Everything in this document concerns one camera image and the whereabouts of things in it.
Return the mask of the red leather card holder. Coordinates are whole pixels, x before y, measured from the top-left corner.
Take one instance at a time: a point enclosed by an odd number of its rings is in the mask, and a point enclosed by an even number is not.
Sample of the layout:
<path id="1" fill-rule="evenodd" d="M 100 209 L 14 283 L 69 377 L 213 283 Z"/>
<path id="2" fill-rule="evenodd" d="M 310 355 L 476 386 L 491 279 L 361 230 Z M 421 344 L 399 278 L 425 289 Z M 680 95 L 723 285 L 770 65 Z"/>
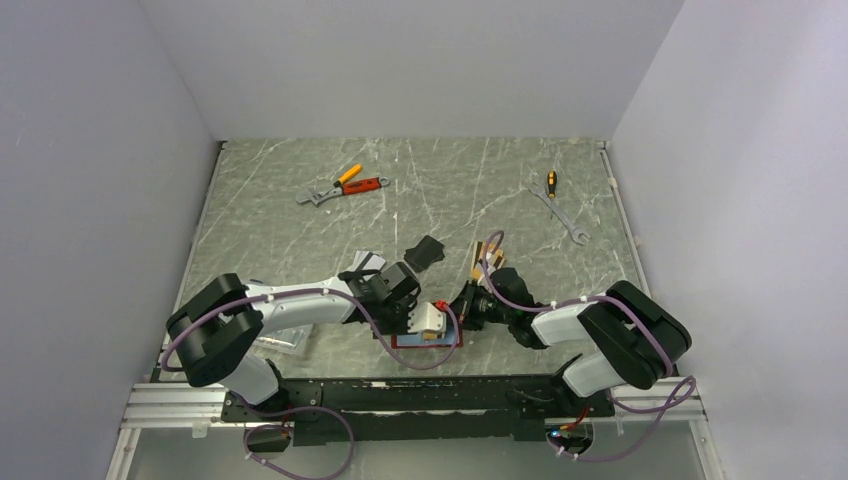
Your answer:
<path id="1" fill-rule="evenodd" d="M 422 331 L 412 334 L 392 335 L 393 349 L 457 348 L 463 346 L 462 334 L 452 329 L 444 332 Z"/>

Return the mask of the silver credit card stack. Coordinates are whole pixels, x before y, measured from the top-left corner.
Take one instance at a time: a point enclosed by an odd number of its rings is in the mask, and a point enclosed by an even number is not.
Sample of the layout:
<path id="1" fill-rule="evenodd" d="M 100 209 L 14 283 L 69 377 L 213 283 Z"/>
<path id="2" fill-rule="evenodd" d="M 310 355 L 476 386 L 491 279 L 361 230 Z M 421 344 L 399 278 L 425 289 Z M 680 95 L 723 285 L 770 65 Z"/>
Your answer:
<path id="1" fill-rule="evenodd" d="M 350 271 L 381 270 L 386 260 L 380 255 L 366 250 L 357 250 Z"/>

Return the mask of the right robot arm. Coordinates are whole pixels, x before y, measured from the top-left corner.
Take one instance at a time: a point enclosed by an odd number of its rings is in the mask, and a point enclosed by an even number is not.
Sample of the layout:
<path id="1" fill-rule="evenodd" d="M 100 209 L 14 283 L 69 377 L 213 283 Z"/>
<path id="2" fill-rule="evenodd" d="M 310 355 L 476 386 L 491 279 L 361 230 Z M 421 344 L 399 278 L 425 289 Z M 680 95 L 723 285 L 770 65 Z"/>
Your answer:
<path id="1" fill-rule="evenodd" d="M 598 295 L 544 305 L 515 269 L 502 268 L 467 282 L 450 307 L 463 329 L 501 324 L 529 349 L 593 342 L 595 353 L 567 360 L 554 376 L 551 401 L 564 415 L 578 413 L 591 395 L 603 390 L 651 388 L 673 372 L 693 344 L 682 323 L 626 280 Z"/>

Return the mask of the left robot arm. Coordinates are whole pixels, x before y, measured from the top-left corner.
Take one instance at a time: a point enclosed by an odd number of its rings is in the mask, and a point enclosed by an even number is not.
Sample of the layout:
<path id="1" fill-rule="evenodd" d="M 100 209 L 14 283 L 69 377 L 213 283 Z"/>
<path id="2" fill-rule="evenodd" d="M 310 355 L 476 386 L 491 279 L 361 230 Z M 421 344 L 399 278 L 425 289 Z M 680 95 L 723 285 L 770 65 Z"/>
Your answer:
<path id="1" fill-rule="evenodd" d="M 161 361 L 193 387 L 220 384 L 264 420 L 279 417 L 287 392 L 279 370 L 250 349 L 268 333 L 317 324 L 367 323 L 379 339 L 405 334 L 424 311 L 421 287 L 403 263 L 341 272 L 326 280 L 269 286 L 223 274 L 167 321 Z"/>

